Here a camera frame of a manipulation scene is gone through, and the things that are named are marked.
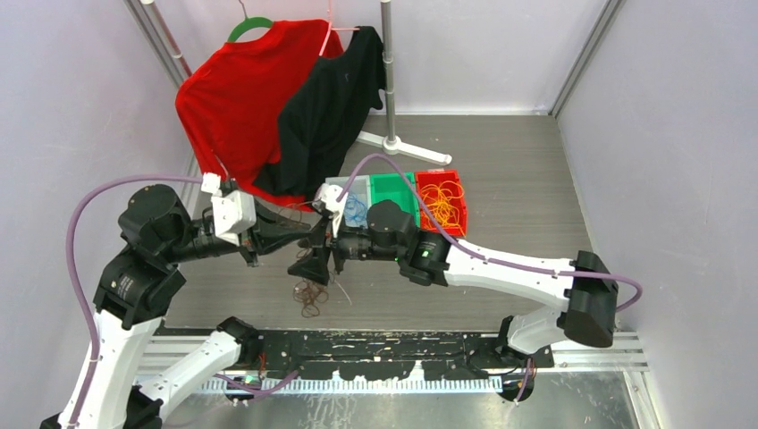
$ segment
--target white bracket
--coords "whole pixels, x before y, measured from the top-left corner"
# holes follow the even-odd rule
[[[239,246],[239,234],[256,224],[256,199],[241,190],[222,197],[221,177],[210,172],[203,174],[200,189],[211,194],[215,236]]]
[[[226,332],[215,331],[207,340],[182,360],[146,380],[139,389],[152,400],[161,400],[163,421],[190,394],[214,374],[234,365],[240,357],[241,345]]]
[[[342,217],[345,215],[345,205],[348,203],[347,198],[337,201],[337,197],[342,193],[342,187],[325,183],[316,192],[316,201],[324,203],[324,209],[330,213],[332,219],[332,236],[337,237],[340,230]]]
[[[508,347],[526,355],[533,355],[546,344],[566,340],[558,327],[560,311],[542,307],[528,315],[517,315],[508,328]]]

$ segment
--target white wall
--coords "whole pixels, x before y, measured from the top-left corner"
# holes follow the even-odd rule
[[[758,3],[635,0],[560,126],[670,427],[755,427]]]
[[[399,113],[549,111],[605,0],[393,0]],[[236,0],[157,2],[193,70],[243,14]],[[339,27],[381,32],[379,0],[334,0]],[[247,0],[250,16],[326,17],[327,0]],[[347,46],[348,39],[343,38]]]
[[[0,426],[28,428],[63,409],[87,351],[63,253],[74,206],[116,177],[182,173],[191,151],[173,85],[122,2],[0,2],[0,40]],[[81,220],[88,297],[134,191]]]

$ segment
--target black shirt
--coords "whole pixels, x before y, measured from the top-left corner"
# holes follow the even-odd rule
[[[327,177],[340,174],[368,112],[382,108],[386,87],[383,44],[360,27],[337,58],[319,58],[306,83],[279,113],[280,161],[266,164],[255,185],[274,195],[312,199]]]

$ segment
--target green hanger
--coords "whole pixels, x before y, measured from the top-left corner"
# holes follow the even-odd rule
[[[236,42],[246,32],[252,29],[270,29],[274,25],[274,22],[268,18],[262,16],[254,16],[252,18],[245,18],[245,21],[240,22],[237,27],[234,27],[232,33],[229,35],[230,42]]]

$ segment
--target cable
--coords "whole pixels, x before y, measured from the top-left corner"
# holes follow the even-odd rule
[[[392,161],[390,157],[386,156],[385,154],[371,154],[361,159],[358,165],[356,165],[355,169],[353,169],[353,172],[350,174],[348,181],[345,183],[345,186],[342,189],[342,193],[337,197],[337,201],[342,201],[342,199],[345,198],[345,194],[348,192],[348,189],[353,184],[353,181],[355,181],[355,178],[360,172],[360,170],[363,168],[364,165],[366,165],[367,162],[375,158],[383,159],[387,164],[389,164],[392,167],[392,169],[395,172],[397,172],[400,175],[400,177],[403,179],[408,189],[410,189],[410,192],[413,194],[414,197],[416,197],[416,200],[418,201],[419,206],[424,210],[424,213],[426,213],[426,215],[429,216],[429,221],[432,222],[432,224],[434,225],[434,228],[436,228],[437,231],[439,231],[440,234],[452,246],[454,246],[461,252],[469,255],[470,257],[474,257],[476,259],[479,259],[488,263],[491,262],[493,264],[503,265],[503,266],[507,266],[508,268],[515,268],[517,270],[527,271],[530,273],[539,273],[539,274],[545,274],[545,275],[550,275],[550,276],[557,274],[559,276],[564,276],[564,277],[581,277],[581,278],[586,278],[586,279],[610,280],[612,282],[626,283],[632,286],[633,288],[635,288],[636,290],[635,295],[632,298],[630,298],[627,302],[616,307],[616,311],[621,311],[621,310],[625,310],[629,308],[642,297],[642,291],[643,291],[642,285],[638,283],[637,281],[623,275],[609,274],[609,273],[592,273],[592,272],[587,272],[587,271],[560,271],[560,272],[555,273],[553,270],[538,268],[536,266],[516,264],[514,262],[505,261],[502,259],[495,259],[495,258],[489,259],[485,257],[484,255],[480,255],[479,253],[476,253],[474,250],[471,250],[470,248],[463,246],[457,240],[453,239],[452,236],[449,233],[447,233],[447,231],[445,231],[444,228],[437,222],[437,220],[434,219],[434,217],[432,216],[432,213],[429,211],[429,207],[427,207],[426,204],[424,204],[424,200],[418,195],[418,192],[416,192],[416,187],[410,184],[410,182],[408,181],[408,178],[400,169],[400,167],[394,161]]]
[[[97,369],[97,361],[100,357],[100,339],[97,334],[97,327],[95,326],[95,317],[92,315],[89,309],[89,302],[84,296],[84,290],[81,288],[81,281],[79,280],[79,273],[76,270],[76,261],[74,260],[73,244],[74,236],[76,235],[76,227],[81,218],[81,213],[84,208],[95,197],[103,192],[115,188],[126,183],[133,183],[135,181],[183,181],[187,183],[202,183],[202,179],[199,177],[187,177],[178,176],[172,174],[140,174],[135,176],[122,177],[114,181],[104,183],[97,188],[91,190],[84,198],[81,199],[76,208],[73,210],[71,220],[69,221],[68,230],[66,231],[66,265],[68,266],[69,278],[71,278],[73,293],[76,295],[77,301],[79,301],[79,307],[82,314],[84,314],[84,320],[87,322],[87,329],[89,330],[90,352],[89,352],[89,365],[87,366],[87,372],[84,375],[84,379],[81,381],[81,388],[79,395],[74,402],[71,418],[69,418],[68,427],[76,426],[79,420],[82,407],[84,407],[84,400],[89,393],[89,386],[92,384],[92,378],[95,376],[95,370]]]
[[[530,367],[534,367],[535,362],[532,358],[529,358],[526,360],[526,369],[524,370],[524,380],[521,382],[521,389],[518,389],[518,395],[516,395],[516,398],[513,400],[513,403],[518,406],[518,402],[521,400],[521,397],[524,396],[524,391],[526,390],[526,385],[529,383],[529,369]]]
[[[226,375],[223,375],[223,374],[216,374],[216,375],[214,375],[215,378],[219,378],[221,380],[224,380],[225,382],[227,382],[228,384],[230,384],[235,389],[238,389],[238,390],[241,390],[241,391],[246,391],[247,393],[252,393],[253,395],[255,395],[255,398],[253,398],[252,400],[248,400],[248,403],[250,403],[250,402],[257,402],[259,400],[263,400],[263,399],[267,398],[268,396],[270,396],[275,391],[279,391],[279,390],[283,389],[284,387],[286,387],[287,384],[290,384],[292,382],[292,380],[294,380],[295,378],[297,378],[297,376],[298,376],[298,371],[292,371],[291,373],[287,374],[287,376],[285,376],[284,378],[282,378],[282,380],[279,381],[274,387],[272,387],[271,389],[262,391],[259,388],[256,389],[255,387],[249,387],[249,386],[246,386],[244,384],[237,383],[234,380],[232,380],[231,378],[227,377]]]
[[[268,397],[269,395],[271,395],[272,393],[274,393],[275,391],[280,390],[281,388],[283,388],[284,386],[286,386],[287,384],[289,384],[292,380],[294,380],[297,375],[298,375],[297,371],[292,371],[286,377],[284,377],[280,382],[278,382],[274,387],[272,387],[271,389],[269,389],[267,391],[251,390],[248,386],[243,386],[242,384],[239,384],[239,383],[235,382],[234,380],[232,380],[231,378],[229,378],[229,377],[227,377],[226,375],[223,375],[223,374],[216,374],[216,375],[214,375],[214,377],[220,378],[222,380],[225,380],[228,384],[231,384],[232,387],[235,387],[235,388],[237,388],[237,389],[239,389],[241,391],[247,391],[248,393],[253,393],[254,395],[256,395],[255,398],[253,398],[252,400],[247,400],[247,403],[251,404],[253,402],[256,402],[257,400],[263,400],[266,397]],[[208,416],[214,414],[219,409],[226,408],[226,407],[229,407],[229,406],[236,407],[236,405],[234,405],[234,403],[232,403],[232,402],[224,402],[223,404],[216,405],[215,407],[213,407],[213,408],[211,408],[211,409],[209,409],[207,411],[204,411],[204,412],[200,413],[198,416],[195,416],[194,418],[192,418],[189,422],[178,423],[178,424],[164,423],[163,427],[188,427],[188,426],[192,426],[195,423],[199,422],[200,420],[208,418]]]

